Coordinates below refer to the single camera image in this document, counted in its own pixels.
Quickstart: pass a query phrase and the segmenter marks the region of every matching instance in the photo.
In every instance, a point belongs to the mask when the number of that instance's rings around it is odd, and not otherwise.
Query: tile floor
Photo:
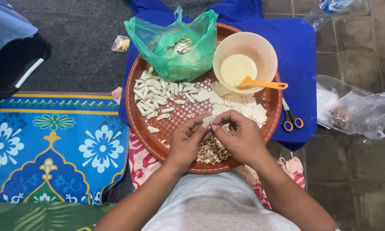
[[[264,0],[265,18],[303,18],[318,0]],[[316,34],[317,75],[385,91],[385,0],[355,0]],[[288,158],[277,143],[268,149]],[[318,128],[298,156],[307,191],[343,231],[385,231],[385,139]]]

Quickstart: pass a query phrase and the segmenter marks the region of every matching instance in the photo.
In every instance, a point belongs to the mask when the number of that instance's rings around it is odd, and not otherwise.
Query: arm
[[[228,123],[231,135],[221,129]],[[334,231],[338,228],[325,209],[277,164],[255,121],[230,110],[215,118],[213,124],[215,136],[226,149],[257,172],[274,212],[295,223],[302,231]]]
[[[202,118],[206,113],[185,121],[174,130],[171,148],[163,165],[137,190],[114,206],[97,223],[94,231],[141,230],[157,213],[174,186],[198,153],[198,144],[212,134]]]

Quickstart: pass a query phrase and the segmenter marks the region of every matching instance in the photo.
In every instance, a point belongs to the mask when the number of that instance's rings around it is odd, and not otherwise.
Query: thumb
[[[228,142],[230,142],[232,136],[228,135],[220,126],[213,125],[211,126],[211,129],[214,131],[216,138],[222,144],[228,144]]]
[[[195,133],[191,136],[191,140],[194,142],[194,144],[200,144],[201,139],[205,136],[208,131],[208,126],[209,124],[207,122],[204,122],[195,130]]]

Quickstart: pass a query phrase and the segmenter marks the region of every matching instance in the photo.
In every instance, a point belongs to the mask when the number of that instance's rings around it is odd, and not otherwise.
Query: green plastic bag
[[[167,27],[136,17],[125,21],[124,25],[141,57],[154,67],[159,77],[190,82],[213,67],[218,14],[209,10],[187,25],[181,21],[182,12],[182,8],[178,6],[174,11],[177,20]],[[186,34],[194,47],[184,55],[165,56],[168,46],[178,42]]]

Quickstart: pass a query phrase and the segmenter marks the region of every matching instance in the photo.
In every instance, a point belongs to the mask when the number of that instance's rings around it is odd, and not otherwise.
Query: pile of peanuts
[[[216,162],[220,163],[232,156],[216,137],[211,137],[211,139],[200,143],[199,148],[196,157],[197,162],[216,164]]]

